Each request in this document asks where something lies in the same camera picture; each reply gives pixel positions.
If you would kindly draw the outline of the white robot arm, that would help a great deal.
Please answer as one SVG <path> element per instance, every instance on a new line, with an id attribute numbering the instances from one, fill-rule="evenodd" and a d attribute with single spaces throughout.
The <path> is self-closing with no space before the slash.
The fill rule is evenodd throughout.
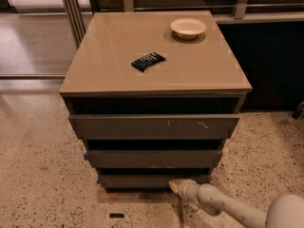
<path id="1" fill-rule="evenodd" d="M 194 180 L 170 180 L 169 187 L 183 200 L 191 201 L 210 216 L 221 212 L 245 228 L 304 228 L 304 199 L 287 194 L 274 199 L 266 212 L 231 198 L 212 184 Z"/>

